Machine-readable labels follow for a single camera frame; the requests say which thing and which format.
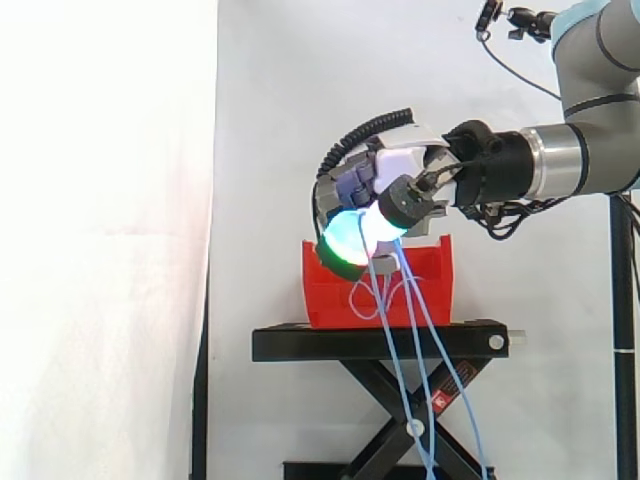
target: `blue cable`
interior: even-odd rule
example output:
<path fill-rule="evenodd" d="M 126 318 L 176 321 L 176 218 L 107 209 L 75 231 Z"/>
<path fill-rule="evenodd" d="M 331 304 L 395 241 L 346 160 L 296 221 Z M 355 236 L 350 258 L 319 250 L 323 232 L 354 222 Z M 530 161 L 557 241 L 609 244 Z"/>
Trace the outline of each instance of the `blue cable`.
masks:
<path fill-rule="evenodd" d="M 396 239 L 393 242 L 396 251 L 402 251 L 402 243 L 400 239 Z M 411 321 L 411 333 L 413 334 L 413 343 L 416 348 L 416 356 L 418 357 L 418 370 L 420 370 L 420 379 L 422 380 L 422 386 L 424 388 L 425 402 L 427 404 L 427 414 L 429 416 L 429 465 L 435 465 L 435 452 L 436 452 L 436 418 L 433 413 L 433 405 L 431 404 L 431 389 L 429 388 L 429 376 L 427 375 L 427 369 L 424 365 L 424 355 L 422 354 L 422 344 L 420 343 L 420 335 L 418 334 L 418 325 L 416 322 L 416 314 L 413 310 L 413 302 L 411 301 L 411 290 L 409 289 L 409 282 L 407 279 L 407 272 L 404 269 L 400 269 L 402 273 L 402 285 L 404 286 L 404 295 L 407 299 L 407 310 L 409 310 L 409 319 Z"/>
<path fill-rule="evenodd" d="M 398 255 L 398 260 L 400 261 L 400 268 L 404 272 L 404 276 L 405 276 L 404 278 L 407 278 L 411 283 L 413 292 L 415 293 L 416 298 L 418 299 L 418 303 L 420 304 L 420 309 L 422 310 L 422 314 L 424 315 L 424 318 L 427 321 L 427 326 L 429 327 L 429 331 L 433 336 L 433 341 L 438 347 L 438 350 L 440 351 L 440 355 L 442 355 L 442 360 L 444 361 L 445 365 L 447 366 L 447 369 L 451 373 L 451 376 L 453 377 L 453 381 L 455 382 L 456 387 L 458 388 L 458 391 L 462 396 L 465 407 L 467 408 L 467 412 L 469 413 L 471 428 L 473 429 L 473 435 L 475 436 L 476 444 L 478 445 L 478 456 L 480 457 L 480 468 L 482 470 L 482 480 L 488 480 L 489 477 L 487 473 L 487 466 L 486 466 L 487 463 L 485 461 L 484 449 L 482 448 L 482 439 L 480 438 L 480 430 L 476 422 L 476 417 L 473 413 L 473 408 L 471 407 L 471 402 L 469 401 L 469 397 L 467 397 L 464 386 L 462 385 L 462 381 L 458 376 L 458 372 L 456 372 L 456 369 L 451 363 L 449 354 L 447 353 L 447 350 L 444 348 L 444 345 L 440 340 L 440 336 L 438 335 L 438 332 L 433 326 L 433 322 L 431 321 L 431 317 L 429 316 L 429 311 L 427 310 L 427 305 L 425 304 L 424 298 L 422 297 L 422 293 L 420 292 L 420 289 L 418 288 L 418 284 L 415 278 L 413 277 L 413 272 L 411 271 L 411 267 L 407 262 L 407 257 L 405 257 L 404 251 L 402 250 L 401 246 L 398 248 L 398 244 L 395 244 L 395 247 L 396 247 L 396 254 Z"/>
<path fill-rule="evenodd" d="M 358 218 L 358 230 L 360 231 L 360 237 L 362 238 L 362 245 L 364 246 L 364 251 L 367 252 L 367 241 L 364 237 L 364 232 L 362 231 L 362 215 Z M 391 355 L 391 361 L 393 363 L 393 368 L 396 371 L 396 376 L 398 379 L 398 387 L 400 389 L 400 397 L 402 398 L 402 406 L 404 408 L 404 414 L 407 418 L 407 423 L 409 428 L 411 428 L 411 434 L 413 435 L 413 440 L 415 441 L 416 448 L 418 449 L 418 454 L 420 455 L 420 460 L 424 464 L 424 468 L 427 471 L 427 479 L 434 478 L 433 474 L 433 464 L 429 463 L 429 458 L 427 457 L 427 452 L 422 446 L 422 442 L 420 441 L 420 437 L 418 436 L 418 432 L 416 430 L 416 426 L 413 423 L 413 415 L 411 414 L 411 407 L 409 406 L 409 398 L 407 397 L 407 388 L 404 382 L 404 376 L 402 374 L 402 369 L 400 368 L 400 360 L 398 358 L 398 352 L 396 351 L 396 346 L 393 343 L 393 337 L 391 336 L 391 329 L 389 328 L 389 322 L 387 320 L 387 313 L 385 310 L 385 304 L 380 295 L 380 289 L 378 287 L 378 282 L 373 279 L 376 278 L 376 271 L 373 267 L 373 262 L 371 258 L 369 258 L 369 274 L 371 275 L 372 282 L 371 286 L 373 288 L 373 296 L 376 299 L 376 304 L 378 306 L 378 312 L 380 313 L 380 319 L 382 320 L 382 329 L 384 330 L 384 335 L 387 339 L 387 344 L 389 345 L 389 353 Z"/>

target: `white wall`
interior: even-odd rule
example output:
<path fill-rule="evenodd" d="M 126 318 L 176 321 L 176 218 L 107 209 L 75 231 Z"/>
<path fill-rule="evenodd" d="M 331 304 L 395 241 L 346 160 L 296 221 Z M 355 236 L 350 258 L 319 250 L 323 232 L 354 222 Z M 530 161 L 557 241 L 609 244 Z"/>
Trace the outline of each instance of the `white wall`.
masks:
<path fill-rule="evenodd" d="M 561 9 L 571 2 L 526 2 Z M 412 106 L 446 132 L 561 120 L 560 106 L 484 54 L 480 0 L 221 2 L 215 149 L 211 478 L 276 480 L 283 460 L 347 461 L 385 413 L 339 365 L 253 364 L 256 327 L 305 318 L 300 242 L 326 150 L 368 118 Z M 557 89 L 549 46 L 495 50 Z M 613 478 L 607 202 L 574 199 L 494 242 L 457 211 L 455 317 L 526 329 L 528 345 L 470 387 L 501 479 Z M 461 405 L 443 422 L 474 450 Z"/>
<path fill-rule="evenodd" d="M 0 2 L 0 478 L 189 473 L 214 0 Z"/>

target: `black cable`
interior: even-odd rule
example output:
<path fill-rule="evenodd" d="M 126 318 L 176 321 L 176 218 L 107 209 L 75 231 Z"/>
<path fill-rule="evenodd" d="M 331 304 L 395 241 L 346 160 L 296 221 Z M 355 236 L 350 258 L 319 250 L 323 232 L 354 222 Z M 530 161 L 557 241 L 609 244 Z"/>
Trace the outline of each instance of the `black cable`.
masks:
<path fill-rule="evenodd" d="M 540 90 L 541 92 L 546 93 L 547 95 L 555 98 L 556 100 L 560 100 L 560 95 L 558 95 L 557 93 L 553 93 L 551 90 L 548 90 L 548 89 L 544 88 L 542 85 L 538 85 L 537 83 L 535 83 L 532 80 L 529 80 L 527 77 L 525 77 L 521 73 L 518 73 L 516 70 L 511 68 L 509 65 L 504 63 L 502 60 L 500 60 L 500 58 L 498 58 L 498 56 L 495 53 L 493 53 L 493 51 L 489 48 L 489 45 L 487 45 L 487 42 L 488 42 L 488 40 L 490 38 L 491 38 L 491 32 L 487 32 L 487 34 L 485 36 L 479 37 L 478 41 L 482 44 L 482 47 L 484 48 L 485 52 L 487 52 L 487 55 L 489 55 L 494 62 L 496 62 L 498 65 L 500 65 L 502 68 L 504 68 L 511 75 L 513 75 L 514 77 L 516 77 L 519 80 L 523 81 L 524 83 L 526 83 L 530 87 L 533 87 L 533 88 L 535 88 L 537 90 Z"/>
<path fill-rule="evenodd" d="M 622 200 L 625 206 L 627 215 L 631 219 L 633 224 L 632 235 L 632 252 L 631 252 L 631 264 L 633 266 L 633 278 L 636 284 L 636 296 L 640 301 L 640 274 L 638 273 L 638 260 L 636 258 L 636 237 L 640 237 L 640 209 L 627 197 L 618 193 L 616 196 Z"/>

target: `red plastic container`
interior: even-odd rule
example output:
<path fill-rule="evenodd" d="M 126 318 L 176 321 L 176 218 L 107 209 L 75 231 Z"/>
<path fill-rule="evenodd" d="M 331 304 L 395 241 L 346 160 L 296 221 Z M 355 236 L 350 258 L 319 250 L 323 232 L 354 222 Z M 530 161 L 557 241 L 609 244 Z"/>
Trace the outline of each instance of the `red plastic container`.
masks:
<path fill-rule="evenodd" d="M 313 328 L 347 329 L 347 328 L 379 328 L 379 316 L 364 320 L 353 313 L 349 305 L 349 294 L 353 283 L 333 274 L 322 266 L 315 251 L 314 244 L 303 242 L 303 284 L 309 321 Z M 440 245 L 405 249 L 407 260 L 413 274 L 422 277 L 418 287 L 427 303 L 429 314 L 435 325 L 448 325 L 451 322 L 451 304 L 453 300 L 453 259 L 451 254 L 451 237 L 440 237 Z M 362 277 L 367 284 L 368 275 Z M 378 277 L 378 285 L 382 291 L 383 279 Z M 390 289 L 402 281 L 400 272 L 392 276 Z M 376 311 L 376 301 L 366 288 L 359 286 L 353 295 L 353 304 L 363 315 L 369 316 Z M 418 325 L 426 325 L 418 301 L 413 299 L 414 311 Z M 411 325 L 407 310 L 404 288 L 399 287 L 393 297 L 387 313 L 389 324 L 394 327 Z"/>

